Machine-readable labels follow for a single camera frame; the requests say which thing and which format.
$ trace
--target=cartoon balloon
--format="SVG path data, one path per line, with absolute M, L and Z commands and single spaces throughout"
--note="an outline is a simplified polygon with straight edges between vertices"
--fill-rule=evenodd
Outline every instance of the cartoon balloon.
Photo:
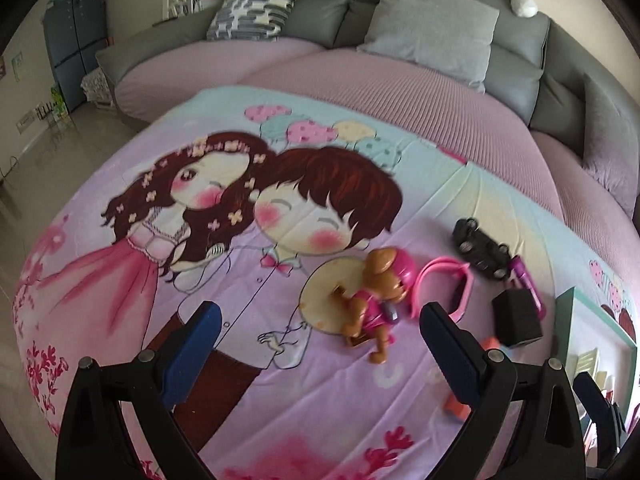
M 334 258 L 316 269 L 300 294 L 300 313 L 309 325 L 327 334 L 340 334 L 348 322 L 344 304 L 332 298 L 332 291 L 342 285 L 347 295 L 355 294 L 362 285 L 364 262 L 350 256 Z
M 334 124 L 334 130 L 338 132 L 338 138 L 345 142 L 358 142 L 366 137 L 376 136 L 376 131 L 371 126 L 358 121 L 339 121 Z
M 287 129 L 289 142 L 331 142 L 337 136 L 333 128 L 311 120 L 295 122 Z
M 265 120 L 260 126 L 260 136 L 266 140 L 281 140 L 287 138 L 287 129 L 292 123 L 306 121 L 304 115 L 276 115 Z
M 278 115 L 290 115 L 291 110 L 286 106 L 281 105 L 257 105 L 257 106 L 249 106 L 244 111 L 244 116 L 254 121 L 255 123 L 263 123 L 267 119 L 271 117 L 275 117 Z
M 361 139 L 353 149 L 372 160 L 383 170 L 392 170 L 400 162 L 402 152 L 392 142 L 381 137 Z

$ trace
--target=pink helmet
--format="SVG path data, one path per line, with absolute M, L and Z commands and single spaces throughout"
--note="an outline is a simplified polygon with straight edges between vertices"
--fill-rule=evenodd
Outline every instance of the pink helmet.
M 400 278 L 402 282 L 402 286 L 406 290 L 409 290 L 412 286 L 414 286 L 415 278 L 418 275 L 418 269 L 415 266 L 415 262 L 409 253 L 404 249 L 400 249 L 398 247 L 395 248 L 396 251 L 396 259 L 391 264 L 391 269 L 395 272 L 396 276 Z

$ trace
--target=toy figure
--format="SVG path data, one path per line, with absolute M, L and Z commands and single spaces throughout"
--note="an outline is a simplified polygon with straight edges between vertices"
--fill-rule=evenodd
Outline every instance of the toy figure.
M 351 322 L 342 326 L 342 334 L 353 341 L 363 334 L 376 340 L 378 349 L 369 355 L 369 361 L 382 364 L 386 349 L 393 342 L 389 328 L 397 317 L 389 314 L 385 301 L 399 303 L 404 300 L 415 282 L 417 269 L 409 254 L 395 247 L 371 251 L 362 273 L 364 288 L 351 298 L 345 298 L 344 287 L 338 285 L 333 295 L 344 302 Z

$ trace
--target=brown hair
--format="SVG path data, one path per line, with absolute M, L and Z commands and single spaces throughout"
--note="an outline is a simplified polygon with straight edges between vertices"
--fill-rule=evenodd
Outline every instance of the brown hair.
M 325 146 L 293 148 L 276 155 L 258 174 L 256 187 L 296 183 L 298 192 L 319 206 L 328 203 L 343 218 L 348 212 L 353 247 L 391 224 L 402 206 L 402 192 L 385 171 L 359 153 Z
M 141 173 L 124 193 L 109 202 L 102 213 L 104 225 L 113 221 L 116 242 L 125 238 L 131 225 L 144 220 L 152 208 L 174 205 L 171 185 L 175 176 L 182 168 L 211 152 L 247 153 L 249 166 L 223 191 L 219 203 L 208 209 L 184 212 L 182 218 L 191 232 L 178 261 L 199 262 L 217 243 L 223 243 L 228 249 L 232 238 L 254 221 L 253 204 L 249 201 L 253 179 L 257 170 L 274 155 L 260 137 L 243 132 L 211 134 L 187 148 L 161 157 L 149 171 Z M 237 212 L 239 214 L 232 221 L 231 216 Z M 169 271 L 172 258 L 173 254 L 165 262 L 162 275 Z

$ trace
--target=blue gripper pad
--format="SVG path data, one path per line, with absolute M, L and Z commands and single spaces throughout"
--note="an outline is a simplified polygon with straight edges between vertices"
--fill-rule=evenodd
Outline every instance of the blue gripper pad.
M 187 327 L 191 329 L 190 334 L 165 368 L 162 378 L 162 403 L 168 410 L 187 400 L 211 354 L 222 329 L 220 307 L 212 301 L 203 301 Z
M 442 311 L 444 316 L 439 315 L 436 309 Z M 482 370 L 478 369 L 473 357 L 476 357 L 476 361 L 481 359 L 484 352 L 482 347 L 469 332 L 460 330 L 436 302 L 428 303 L 422 308 L 420 333 L 458 402 L 475 408 L 480 401 L 479 378 Z M 477 356 L 469 356 L 463 349 L 460 344 L 463 342 L 460 339 L 463 338 L 473 340 L 467 341 L 465 346 L 467 351 L 475 351 L 475 343 L 478 347 Z

